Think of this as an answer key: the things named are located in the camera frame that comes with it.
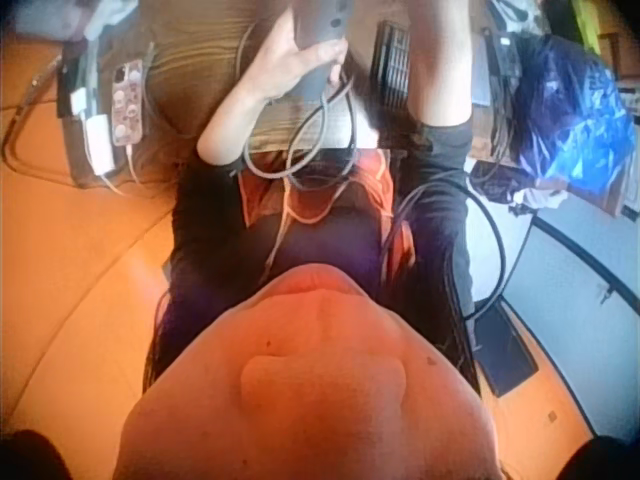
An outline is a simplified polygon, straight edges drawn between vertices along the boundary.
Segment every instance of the orange floor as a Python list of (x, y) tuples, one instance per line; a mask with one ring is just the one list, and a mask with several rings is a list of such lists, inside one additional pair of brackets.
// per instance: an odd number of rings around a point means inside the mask
[[(3, 42), (2, 128), (58, 51)], [(21, 160), (66, 172), (55, 88), (17, 142)], [(124, 419), (141, 394), (153, 311), (166, 288), (171, 194), (154, 200), (79, 191), (0, 175), (2, 429), (31, 428), (60, 450), (75, 479), (111, 477)], [(503, 464), (515, 479), (555, 478), (589, 432), (549, 362), (494, 414)]]

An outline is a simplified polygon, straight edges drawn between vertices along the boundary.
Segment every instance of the white wall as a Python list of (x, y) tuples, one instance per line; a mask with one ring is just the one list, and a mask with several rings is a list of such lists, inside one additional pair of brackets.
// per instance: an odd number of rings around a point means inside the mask
[(596, 433), (640, 428), (640, 318), (590, 267), (536, 227), (504, 296), (556, 363)]
[(574, 195), (569, 195), (558, 210), (543, 210), (539, 216), (577, 242), (640, 295), (640, 222), (613, 218)]

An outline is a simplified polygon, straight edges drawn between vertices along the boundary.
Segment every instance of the phone case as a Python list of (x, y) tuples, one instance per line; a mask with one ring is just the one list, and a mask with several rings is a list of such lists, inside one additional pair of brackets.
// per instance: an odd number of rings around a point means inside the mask
[(135, 145), (142, 140), (142, 60), (120, 66), (113, 78), (111, 128), (113, 144)]

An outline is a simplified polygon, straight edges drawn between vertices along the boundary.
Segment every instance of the plastic bag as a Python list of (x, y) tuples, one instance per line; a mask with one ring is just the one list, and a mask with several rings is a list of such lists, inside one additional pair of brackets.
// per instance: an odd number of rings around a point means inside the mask
[(536, 178), (564, 179), (593, 193), (607, 189), (635, 150), (633, 119), (613, 74), (582, 46), (525, 37), (515, 95), (519, 163)]

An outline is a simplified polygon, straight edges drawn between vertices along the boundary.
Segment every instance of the wooden desk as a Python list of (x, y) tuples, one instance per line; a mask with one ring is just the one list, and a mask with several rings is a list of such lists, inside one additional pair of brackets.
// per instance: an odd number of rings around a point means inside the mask
[[(485, 3), (483, 0), (471, 2), (473, 29), (480, 31), (488, 25)], [(242, 35), (256, 18), (273, 16), (286, 3), (286, 0), (140, 0), (138, 10), (131, 17), (103, 34), (99, 65), (101, 111), (110, 112), (115, 69), (122, 63), (144, 58), (150, 42), (154, 42), (157, 55), (148, 78), (148, 95), (176, 129), (190, 136), (180, 138), (146, 116), (147, 133), (134, 148), (139, 173), (144, 175), (153, 170), (154, 165), (175, 163), (192, 151), (197, 135), (235, 83), (235, 56)], [(368, 74), (378, 23), (392, 20), (408, 25), (409, 21), (406, 0), (355, 0), (354, 9), (348, 33), (353, 59), (350, 69), (354, 70), (350, 73), (356, 75), (355, 91), (360, 99), (358, 111), (362, 115), (371, 111), (371, 104), (375, 103), (368, 91)], [(270, 24), (269, 21), (261, 22), (256, 28), (245, 49), (243, 64), (251, 60)], [(252, 136), (251, 149), (286, 149), (293, 131), (314, 107), (287, 99), (267, 107)], [(378, 121), (371, 116), (368, 118), (374, 124)], [(347, 146), (351, 126), (344, 103), (332, 109), (329, 125), (325, 147)], [(380, 147), (406, 146), (408, 130), (402, 119), (387, 121), (381, 127), (384, 132)], [(317, 128), (309, 129), (302, 139), (303, 147), (311, 147), (315, 142)], [(474, 108), (472, 156), (475, 158), (489, 159), (492, 128), (492, 110)], [(82, 146), (82, 141), (73, 132), (67, 135), (67, 140), (70, 150)], [(124, 164), (123, 152), (116, 151), (116, 157), (119, 164)], [(82, 162), (86, 165), (86, 160), (80, 158), (74, 163)]]

